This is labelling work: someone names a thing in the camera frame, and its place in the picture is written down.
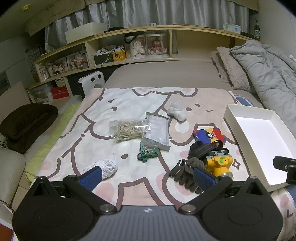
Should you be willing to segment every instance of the floor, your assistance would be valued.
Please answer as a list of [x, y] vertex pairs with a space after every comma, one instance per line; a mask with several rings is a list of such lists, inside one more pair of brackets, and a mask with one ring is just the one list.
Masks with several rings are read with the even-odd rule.
[[[56, 118], [56, 120], [54, 121], [54, 123], [41, 136], [38, 137], [38, 139], [33, 143], [33, 145], [24, 154], [26, 157], [26, 165], [29, 163], [29, 161], [34, 156], [34, 154], [39, 150], [39, 148], [47, 141], [50, 134], [52, 133], [52, 131], [55, 129], [55, 127], [59, 123], [59, 120], [61, 118], [61, 114], [66, 110], [66, 108], [71, 104], [75, 104], [75, 103], [78, 103], [81, 101], [82, 101], [82, 98], [80, 95], [78, 95], [78, 96], [73, 96], [71, 98], [65, 97], [65, 98], [53, 100], [51, 102], [46, 102], [46, 104], [51, 104], [51, 105], [54, 105], [55, 107], [57, 107], [58, 111], [59, 111], [59, 115]], [[15, 196], [12, 200], [12, 208], [14, 211], [18, 208], [22, 199], [24, 198], [24, 196], [28, 192], [30, 185], [31, 185], [31, 182], [27, 181], [25, 174], [23, 173], [23, 175], [20, 179], [19, 185], [17, 187]]]

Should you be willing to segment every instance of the brown folded blanket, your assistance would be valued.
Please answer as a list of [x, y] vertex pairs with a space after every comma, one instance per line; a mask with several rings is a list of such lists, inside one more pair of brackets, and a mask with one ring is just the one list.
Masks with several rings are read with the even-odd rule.
[[7, 147], [24, 154], [34, 141], [55, 121], [58, 110], [49, 104], [31, 103], [10, 113], [0, 124]]

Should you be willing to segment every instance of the bed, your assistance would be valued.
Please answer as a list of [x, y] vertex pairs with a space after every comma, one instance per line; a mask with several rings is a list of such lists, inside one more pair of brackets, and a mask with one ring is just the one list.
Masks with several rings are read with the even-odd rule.
[[[61, 137], [45, 158], [37, 176], [50, 181], [83, 173], [90, 163], [113, 159], [118, 171], [103, 180], [93, 192], [119, 208], [125, 205], [170, 205], [177, 208], [196, 197], [168, 176], [181, 158], [187, 158], [194, 142], [192, 131], [218, 127], [226, 137], [225, 147], [233, 156], [230, 167], [234, 180], [249, 176], [242, 154], [223, 116], [227, 104], [241, 104], [239, 97], [263, 107], [258, 97], [233, 90], [221, 82], [211, 61], [168, 61], [129, 64], [117, 69], [104, 89], [93, 89], [83, 100]], [[187, 121], [177, 122], [166, 114], [170, 101], [181, 100]], [[117, 143], [110, 137], [109, 121], [144, 118], [146, 112], [169, 120], [170, 151], [160, 151], [147, 163], [138, 161], [140, 139]], [[278, 240], [295, 234], [296, 208], [293, 191], [274, 191], [273, 200], [281, 211], [284, 227]]]

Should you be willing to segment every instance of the cartoon bear blanket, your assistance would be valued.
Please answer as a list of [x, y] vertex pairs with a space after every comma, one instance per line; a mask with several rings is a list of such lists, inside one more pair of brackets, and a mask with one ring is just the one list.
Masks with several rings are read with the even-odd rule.
[[[181, 100], [187, 120], [179, 123], [166, 114], [171, 101]], [[248, 172], [223, 116], [227, 104], [240, 104], [232, 92], [213, 88], [128, 88], [93, 89], [45, 158], [37, 176], [61, 181], [65, 176], [83, 173], [83, 168], [100, 159], [114, 159], [118, 171], [103, 180], [93, 193], [115, 205], [175, 205], [195, 198], [168, 176], [178, 160], [187, 158], [194, 143], [195, 129], [218, 127], [226, 138], [234, 161], [230, 167], [234, 180], [245, 181]], [[109, 121], [144, 119], [146, 112], [169, 120], [170, 151], [161, 151], [146, 163], [137, 160], [141, 139], [117, 143], [111, 138]], [[286, 189], [272, 193], [284, 218], [279, 240], [288, 240], [295, 231], [295, 206]]]

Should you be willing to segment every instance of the curtain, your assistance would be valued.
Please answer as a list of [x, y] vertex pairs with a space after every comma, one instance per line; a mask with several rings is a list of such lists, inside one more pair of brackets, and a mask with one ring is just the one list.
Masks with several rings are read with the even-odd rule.
[[215, 29], [230, 23], [249, 32], [249, 9], [227, 0], [107, 0], [88, 5], [47, 26], [46, 51], [66, 45], [66, 31], [90, 22], [106, 23], [108, 28], [179, 23]]

